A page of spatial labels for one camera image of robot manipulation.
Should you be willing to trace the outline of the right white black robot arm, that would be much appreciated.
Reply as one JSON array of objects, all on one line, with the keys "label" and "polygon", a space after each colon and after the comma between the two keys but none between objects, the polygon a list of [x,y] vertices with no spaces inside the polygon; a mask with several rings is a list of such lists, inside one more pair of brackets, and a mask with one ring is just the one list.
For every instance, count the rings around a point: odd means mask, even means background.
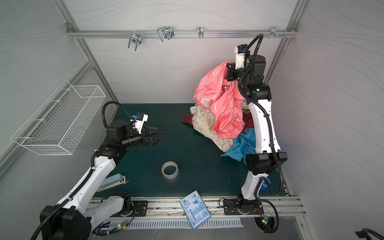
[{"label": "right white black robot arm", "polygon": [[248,174],[236,199],[219,200],[225,215],[253,215],[257,227],[265,234],[275,233],[280,225],[279,213],[273,203],[260,198],[263,184],[274,195],[284,190],[282,164],[288,155],[278,143],[273,118],[272,94],[264,83],[265,57],[258,54],[264,35],[257,35],[248,45],[235,49],[236,61],[227,65],[227,78],[237,81],[238,90],[245,98],[252,114],[256,135],[254,154],[245,157]]}]

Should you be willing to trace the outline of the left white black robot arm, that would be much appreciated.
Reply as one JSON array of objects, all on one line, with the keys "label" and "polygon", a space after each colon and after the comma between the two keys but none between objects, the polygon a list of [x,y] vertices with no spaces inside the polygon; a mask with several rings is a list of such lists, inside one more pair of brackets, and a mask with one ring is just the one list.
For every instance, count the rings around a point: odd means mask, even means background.
[{"label": "left white black robot arm", "polygon": [[107,176],[120,163],[127,148],[152,147],[164,132],[145,126],[148,115],[129,115],[127,121],[106,121],[105,110],[109,105],[125,107],[114,101],[106,102],[101,110],[106,140],[91,156],[91,166],[75,186],[54,206],[46,206],[40,213],[40,225],[31,238],[44,240],[86,240],[92,231],[108,217],[129,208],[130,195],[113,195],[96,207],[87,206]]}]

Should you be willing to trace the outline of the pink patterned cloth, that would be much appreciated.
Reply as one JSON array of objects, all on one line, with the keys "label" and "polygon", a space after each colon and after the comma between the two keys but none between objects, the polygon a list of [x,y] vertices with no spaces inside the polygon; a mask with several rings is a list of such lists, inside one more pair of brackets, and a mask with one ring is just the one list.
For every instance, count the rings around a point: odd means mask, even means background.
[{"label": "pink patterned cloth", "polygon": [[233,140],[245,126],[241,108],[245,98],[238,90],[238,82],[227,80],[228,64],[229,62],[224,62],[202,77],[193,99],[214,115],[215,132],[220,137]]}]

